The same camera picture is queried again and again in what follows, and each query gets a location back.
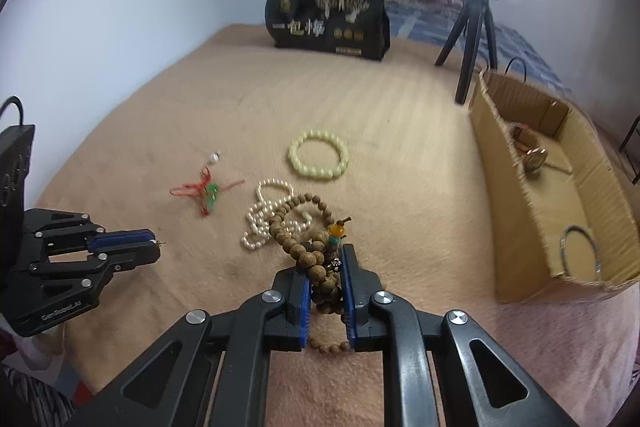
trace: orange bead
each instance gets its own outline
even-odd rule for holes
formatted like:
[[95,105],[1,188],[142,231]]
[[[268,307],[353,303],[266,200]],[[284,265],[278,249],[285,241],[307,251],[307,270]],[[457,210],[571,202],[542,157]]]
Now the orange bead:
[[344,235],[344,227],[336,224],[331,225],[329,227],[329,233],[334,237],[342,237]]

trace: metal bangle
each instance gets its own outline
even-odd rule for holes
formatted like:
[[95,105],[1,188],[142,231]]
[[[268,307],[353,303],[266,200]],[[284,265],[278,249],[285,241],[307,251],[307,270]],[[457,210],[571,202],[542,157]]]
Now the metal bangle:
[[560,237],[560,259],[562,259],[562,270],[564,270],[564,273],[566,273],[567,275],[571,275],[569,273],[569,267],[566,263],[566,254],[564,252],[564,248],[566,246],[566,236],[569,235],[569,232],[580,232],[589,240],[589,243],[591,244],[591,250],[593,250],[593,258],[596,264],[596,279],[599,282],[602,282],[602,275],[600,273],[600,269],[602,266],[600,265],[600,256],[598,254],[598,247],[596,245],[596,242],[591,238],[589,232],[578,225],[569,225],[568,227],[566,227],[566,229],[564,229],[564,232],[562,232],[562,235]]

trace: brown cardboard box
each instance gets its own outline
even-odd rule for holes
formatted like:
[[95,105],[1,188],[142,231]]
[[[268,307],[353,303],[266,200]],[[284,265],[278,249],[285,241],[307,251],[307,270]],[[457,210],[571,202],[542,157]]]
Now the brown cardboard box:
[[[638,228],[590,122],[576,107],[485,71],[470,102],[494,227],[495,284],[500,302],[588,301],[615,295],[640,280]],[[529,125],[548,150],[536,175],[525,175],[509,123]],[[601,263],[580,233],[597,244]]]

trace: tripod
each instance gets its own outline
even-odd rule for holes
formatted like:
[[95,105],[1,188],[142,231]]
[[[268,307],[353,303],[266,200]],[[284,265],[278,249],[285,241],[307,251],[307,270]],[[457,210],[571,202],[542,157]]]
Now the tripod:
[[465,0],[460,11],[460,15],[453,25],[451,33],[445,42],[435,65],[441,66],[449,56],[453,46],[456,44],[460,33],[468,23],[466,31],[465,54],[462,57],[462,68],[460,70],[460,79],[458,81],[458,89],[456,89],[456,103],[462,105],[466,101],[466,94],[471,84],[471,76],[474,72],[476,64],[476,55],[478,54],[478,44],[480,43],[480,34],[482,33],[482,20],[484,17],[484,27],[486,28],[486,40],[489,47],[489,66],[492,69],[498,68],[498,55],[495,48],[495,27],[494,16],[491,14],[489,0]]

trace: black tripod leg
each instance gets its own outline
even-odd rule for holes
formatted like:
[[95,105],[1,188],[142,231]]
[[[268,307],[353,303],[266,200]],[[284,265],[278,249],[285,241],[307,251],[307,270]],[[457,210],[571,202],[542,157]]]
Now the black tripod leg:
[[462,33],[462,30],[465,28],[465,25],[468,19],[469,19],[469,4],[465,2],[462,7],[462,10],[460,10],[460,14],[456,19],[456,22],[453,24],[453,28],[451,29],[451,33],[449,34],[449,37],[447,37],[447,42],[444,43],[444,46],[440,51],[440,55],[438,55],[438,58],[435,63],[436,66],[443,65],[444,61],[447,60],[447,57],[449,57],[449,54],[453,49],[453,46],[456,45],[456,41],[458,40],[460,33]]
[[638,115],[638,118],[636,118],[634,123],[631,124],[631,129],[626,133],[625,139],[622,140],[622,144],[620,144],[620,148],[618,149],[619,152],[623,152],[623,150],[625,150],[626,144],[631,140],[631,137],[634,135],[634,131],[638,128],[638,125],[640,125],[640,115]]
[[455,99],[456,103],[460,105],[466,101],[466,94],[471,84],[471,76],[474,73],[478,44],[480,44],[480,33],[482,31],[483,12],[484,5],[481,2],[469,3],[469,28],[466,33],[465,54],[462,57],[462,68],[460,70],[460,79],[458,81]]
[[495,47],[495,25],[494,15],[489,8],[489,1],[487,1],[484,8],[484,29],[486,30],[486,44],[489,48],[489,67],[492,70],[498,69],[498,51]]

